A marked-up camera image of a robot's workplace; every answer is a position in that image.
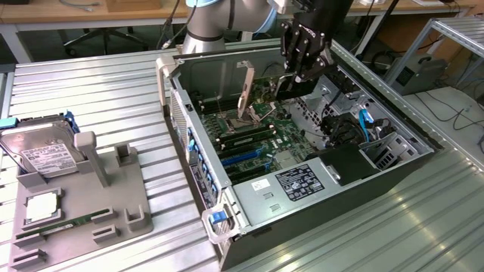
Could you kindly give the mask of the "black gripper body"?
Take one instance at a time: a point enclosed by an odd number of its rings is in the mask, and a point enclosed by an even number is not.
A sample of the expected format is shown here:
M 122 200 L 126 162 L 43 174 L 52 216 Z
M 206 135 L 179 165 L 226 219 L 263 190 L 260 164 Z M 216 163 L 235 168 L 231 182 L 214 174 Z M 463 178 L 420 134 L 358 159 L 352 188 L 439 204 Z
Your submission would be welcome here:
M 306 53 L 310 56 L 318 56 L 331 47 L 334 35 L 344 22 L 352 1 L 294 1 L 294 5 L 300 10 L 295 14 L 298 43 L 307 45 Z

